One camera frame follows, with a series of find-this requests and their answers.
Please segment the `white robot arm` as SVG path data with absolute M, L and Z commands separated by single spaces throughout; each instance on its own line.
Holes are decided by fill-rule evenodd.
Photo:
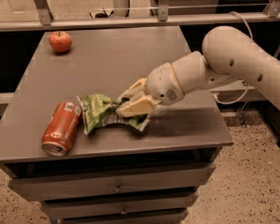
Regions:
M 241 31 L 219 26 L 207 33 L 201 51 L 165 63 L 136 81 L 118 101 L 117 114 L 128 118 L 172 105 L 197 90 L 241 79 L 280 111 L 280 61 Z

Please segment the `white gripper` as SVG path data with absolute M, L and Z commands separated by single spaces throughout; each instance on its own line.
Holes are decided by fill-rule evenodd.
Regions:
M 159 103 L 172 105 L 184 97 L 173 66 L 165 63 L 155 68 L 147 79 L 140 78 L 119 96 L 117 102 L 123 104 L 116 109 L 116 113 L 123 118 L 145 115 Z

